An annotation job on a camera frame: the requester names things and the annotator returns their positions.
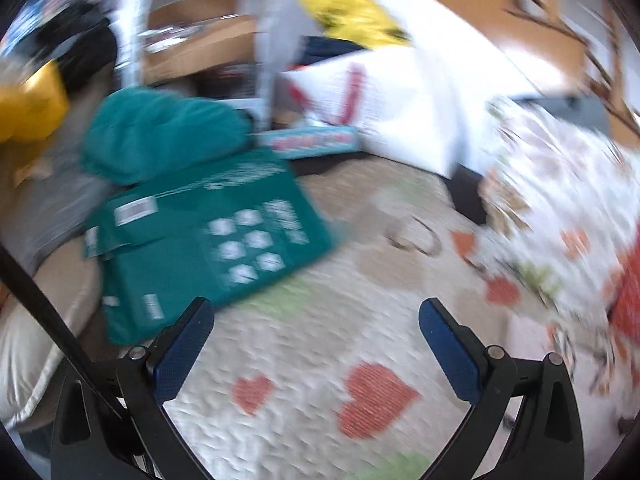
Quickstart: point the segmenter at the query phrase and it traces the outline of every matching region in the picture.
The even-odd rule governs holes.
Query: black bag
[[[110,23],[98,5],[75,0],[22,38],[14,52],[30,59],[35,70],[55,59],[66,92],[72,94],[116,61],[118,43]]]

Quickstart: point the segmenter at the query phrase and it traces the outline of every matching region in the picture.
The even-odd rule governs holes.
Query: red heart pattern
[[[242,410],[255,416],[255,412],[260,408],[271,392],[273,383],[264,375],[259,375],[255,379],[238,379],[231,391],[234,401]]]
[[[484,298],[493,304],[515,306],[520,301],[520,291],[515,283],[510,282],[504,276],[486,282]]]
[[[420,396],[392,370],[379,364],[353,368],[345,384],[353,400],[340,410],[338,428],[349,438],[371,438],[385,431]]]
[[[451,237],[453,238],[453,245],[456,248],[456,253],[463,260],[468,260],[468,258],[476,251],[476,236],[473,233],[451,231]]]

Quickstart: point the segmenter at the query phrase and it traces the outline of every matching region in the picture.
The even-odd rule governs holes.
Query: screw
[[[146,354],[146,348],[143,346],[134,346],[131,350],[129,350],[130,359],[142,359]]]
[[[562,357],[560,356],[560,354],[551,352],[551,354],[549,354],[549,362],[551,362],[551,364],[553,365],[559,366],[562,364]]]
[[[502,359],[504,357],[504,350],[496,345],[489,346],[487,353],[489,354],[489,357],[493,359]]]

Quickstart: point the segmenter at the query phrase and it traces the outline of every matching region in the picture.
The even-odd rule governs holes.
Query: barcode label
[[[155,196],[147,196],[121,205],[113,210],[116,220],[116,227],[119,227],[134,220],[139,220],[158,212],[158,203]]]
[[[146,311],[149,313],[151,319],[164,319],[164,312],[162,311],[162,307],[160,307],[158,296],[155,294],[145,294],[142,296],[142,299],[145,301]]]
[[[104,306],[120,306],[120,300],[116,296],[103,296],[102,304]]]
[[[93,258],[98,255],[98,226],[86,230],[84,233],[84,244],[86,246],[87,257]]]

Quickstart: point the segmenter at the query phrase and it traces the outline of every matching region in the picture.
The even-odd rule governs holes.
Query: teal cloth
[[[248,145],[251,123],[205,98],[125,88],[108,96],[84,138],[85,171],[128,186]]]

